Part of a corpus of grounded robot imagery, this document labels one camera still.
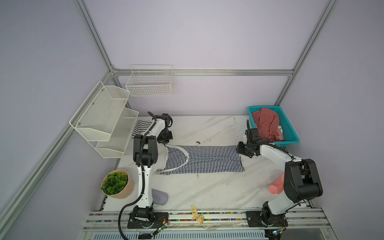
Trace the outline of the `black white striped tank top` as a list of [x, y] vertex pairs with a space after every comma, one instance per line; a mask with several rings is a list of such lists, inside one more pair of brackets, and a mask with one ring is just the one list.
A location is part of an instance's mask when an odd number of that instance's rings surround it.
[[151, 126], [151, 121], [137, 120], [132, 133], [132, 138], [134, 138], [136, 135], [143, 135]]

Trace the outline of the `navy striped tank top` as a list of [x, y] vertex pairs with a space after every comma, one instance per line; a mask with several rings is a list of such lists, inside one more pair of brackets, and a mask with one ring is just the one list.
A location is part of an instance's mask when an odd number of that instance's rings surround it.
[[240, 173], [236, 146], [167, 146], [166, 163], [157, 175]]

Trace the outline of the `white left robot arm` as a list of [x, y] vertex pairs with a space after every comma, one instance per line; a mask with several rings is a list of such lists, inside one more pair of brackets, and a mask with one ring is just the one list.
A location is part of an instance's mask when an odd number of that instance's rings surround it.
[[137, 206], [139, 210], [153, 210], [153, 196], [151, 187], [151, 172], [153, 165], [157, 163], [159, 157], [158, 145], [167, 145], [173, 139], [169, 128], [173, 124], [173, 119], [169, 114], [154, 115], [150, 126], [140, 134], [134, 136], [133, 160], [138, 167], [139, 177], [139, 200]]

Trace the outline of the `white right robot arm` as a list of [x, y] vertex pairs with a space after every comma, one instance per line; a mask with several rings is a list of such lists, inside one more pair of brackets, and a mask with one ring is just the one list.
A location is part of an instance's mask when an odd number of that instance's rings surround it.
[[246, 142], [239, 142], [237, 152], [252, 158], [262, 156], [284, 170], [283, 192], [263, 204], [264, 219], [285, 214], [301, 201], [310, 201], [323, 194], [315, 161], [291, 155], [287, 150], [263, 140], [256, 128], [245, 131]]

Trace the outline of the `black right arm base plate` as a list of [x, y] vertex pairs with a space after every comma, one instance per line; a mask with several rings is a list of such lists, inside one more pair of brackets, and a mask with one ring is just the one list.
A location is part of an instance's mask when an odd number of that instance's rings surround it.
[[247, 211], [246, 219], [249, 227], [287, 227], [288, 222], [285, 214], [273, 215], [268, 208], [262, 208], [260, 211]]

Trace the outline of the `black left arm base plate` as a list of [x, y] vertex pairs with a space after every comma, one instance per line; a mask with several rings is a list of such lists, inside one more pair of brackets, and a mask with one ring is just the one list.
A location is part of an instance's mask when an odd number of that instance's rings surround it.
[[128, 229], [157, 229], [168, 222], [169, 213], [154, 212], [153, 210], [145, 210], [139, 208], [137, 211], [130, 213], [127, 223]]

